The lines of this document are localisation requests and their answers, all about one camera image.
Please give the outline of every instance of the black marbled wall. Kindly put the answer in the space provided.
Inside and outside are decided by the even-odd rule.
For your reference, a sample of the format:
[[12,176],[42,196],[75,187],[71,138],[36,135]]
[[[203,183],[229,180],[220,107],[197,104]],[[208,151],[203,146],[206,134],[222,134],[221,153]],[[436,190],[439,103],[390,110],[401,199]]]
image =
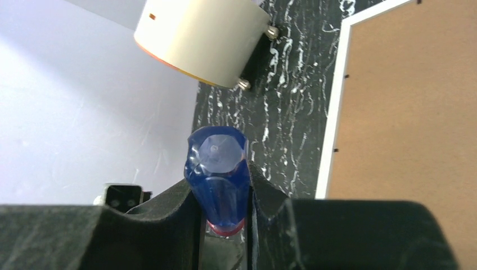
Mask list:
[[341,20],[381,1],[265,0],[281,34],[251,59],[251,91],[201,83],[194,130],[237,127],[265,177],[289,196],[313,198]]

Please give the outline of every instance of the cork board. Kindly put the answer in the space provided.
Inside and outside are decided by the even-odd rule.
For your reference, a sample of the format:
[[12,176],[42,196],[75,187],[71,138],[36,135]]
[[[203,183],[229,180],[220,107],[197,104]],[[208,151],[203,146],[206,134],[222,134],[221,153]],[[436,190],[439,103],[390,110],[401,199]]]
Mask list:
[[348,50],[328,198],[423,203],[477,269],[477,1],[404,4]]

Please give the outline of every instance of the black foam holder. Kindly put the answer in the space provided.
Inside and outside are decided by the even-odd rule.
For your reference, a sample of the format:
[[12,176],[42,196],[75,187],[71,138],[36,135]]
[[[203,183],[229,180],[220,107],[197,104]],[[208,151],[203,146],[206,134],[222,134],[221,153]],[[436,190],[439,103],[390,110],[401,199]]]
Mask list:
[[[435,218],[418,203],[290,199],[254,164],[250,172],[248,269],[458,269]],[[205,237],[184,180],[127,213],[106,205],[0,206],[3,269],[212,269],[236,267],[240,252],[227,239]],[[219,253],[221,262],[211,259]]]

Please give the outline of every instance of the white cylindrical object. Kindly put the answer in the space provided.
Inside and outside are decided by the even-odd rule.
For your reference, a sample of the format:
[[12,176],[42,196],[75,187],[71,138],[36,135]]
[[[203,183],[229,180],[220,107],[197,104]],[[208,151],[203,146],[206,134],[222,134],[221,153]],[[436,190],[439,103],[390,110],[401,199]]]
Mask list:
[[134,38],[172,68],[232,88],[269,21],[251,0],[147,0]]

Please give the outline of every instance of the transparent blue plastic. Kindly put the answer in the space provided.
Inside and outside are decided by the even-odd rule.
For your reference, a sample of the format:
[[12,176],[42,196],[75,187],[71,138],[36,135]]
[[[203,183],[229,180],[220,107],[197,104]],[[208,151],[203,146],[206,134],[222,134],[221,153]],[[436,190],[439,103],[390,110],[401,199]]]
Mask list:
[[247,213],[248,140],[234,127],[203,127],[188,139],[184,177],[212,229],[236,233]]

